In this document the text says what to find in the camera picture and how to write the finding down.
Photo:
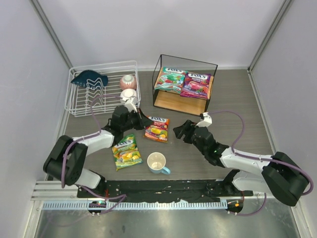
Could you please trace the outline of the orange fruits candy bag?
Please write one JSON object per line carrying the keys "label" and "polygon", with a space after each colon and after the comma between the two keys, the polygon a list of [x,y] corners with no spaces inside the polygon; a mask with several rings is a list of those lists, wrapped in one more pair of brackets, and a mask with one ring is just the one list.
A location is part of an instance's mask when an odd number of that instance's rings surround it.
{"label": "orange fruits candy bag", "polygon": [[149,119],[153,121],[153,124],[146,127],[144,138],[157,142],[167,143],[168,126],[170,120],[160,117],[149,117]]}

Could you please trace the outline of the green spring tea candy bag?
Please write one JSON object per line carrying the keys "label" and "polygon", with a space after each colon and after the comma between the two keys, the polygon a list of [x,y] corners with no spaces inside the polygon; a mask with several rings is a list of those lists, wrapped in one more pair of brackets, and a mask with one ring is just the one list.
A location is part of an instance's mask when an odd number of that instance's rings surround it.
{"label": "green spring tea candy bag", "polygon": [[143,162],[134,134],[125,136],[114,145],[112,153],[117,171]]}

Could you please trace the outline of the light blue mug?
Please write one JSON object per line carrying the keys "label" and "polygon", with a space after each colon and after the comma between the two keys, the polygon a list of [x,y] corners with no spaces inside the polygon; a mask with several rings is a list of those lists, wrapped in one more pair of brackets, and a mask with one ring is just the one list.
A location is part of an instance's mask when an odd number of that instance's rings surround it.
{"label": "light blue mug", "polygon": [[170,169],[167,168],[166,158],[162,153],[153,152],[147,158],[147,165],[150,171],[154,174],[165,174],[169,175],[171,173]]}

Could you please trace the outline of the purple berries candy bag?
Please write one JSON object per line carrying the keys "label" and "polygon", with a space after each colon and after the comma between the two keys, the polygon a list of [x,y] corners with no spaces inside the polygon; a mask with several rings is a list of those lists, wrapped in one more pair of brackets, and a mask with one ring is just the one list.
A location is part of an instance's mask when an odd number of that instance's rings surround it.
{"label": "purple berries candy bag", "polygon": [[209,99],[212,81],[213,76],[211,74],[187,72],[180,96],[205,100]]}

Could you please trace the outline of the teal mint candy bag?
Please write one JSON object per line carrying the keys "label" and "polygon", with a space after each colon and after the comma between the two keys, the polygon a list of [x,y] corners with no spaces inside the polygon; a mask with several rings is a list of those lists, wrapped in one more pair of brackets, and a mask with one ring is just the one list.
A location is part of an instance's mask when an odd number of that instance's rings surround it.
{"label": "teal mint candy bag", "polygon": [[154,89],[180,94],[186,73],[185,70],[162,67]]}

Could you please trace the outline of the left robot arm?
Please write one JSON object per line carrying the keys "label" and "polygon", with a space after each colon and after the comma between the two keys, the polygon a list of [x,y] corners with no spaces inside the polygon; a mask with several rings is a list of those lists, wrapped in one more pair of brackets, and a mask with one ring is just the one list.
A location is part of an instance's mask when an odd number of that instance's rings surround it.
{"label": "left robot arm", "polygon": [[93,196],[106,194],[106,179],[84,168],[86,157],[102,149],[111,148],[123,139],[124,132],[142,130],[154,122],[141,109],[117,106],[106,126],[98,132],[81,137],[62,135],[44,162],[44,172],[65,185],[76,185]]}

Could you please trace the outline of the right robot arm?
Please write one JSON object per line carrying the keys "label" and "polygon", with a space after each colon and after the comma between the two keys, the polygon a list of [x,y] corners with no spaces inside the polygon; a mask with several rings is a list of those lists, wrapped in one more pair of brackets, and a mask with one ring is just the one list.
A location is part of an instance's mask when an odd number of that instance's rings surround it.
{"label": "right robot arm", "polygon": [[268,193],[285,205],[295,206],[314,187],[308,174],[285,153],[256,155],[234,150],[217,142],[202,122],[187,120],[173,132],[176,138],[193,144],[213,166],[231,168],[233,175],[228,180],[239,191]]}

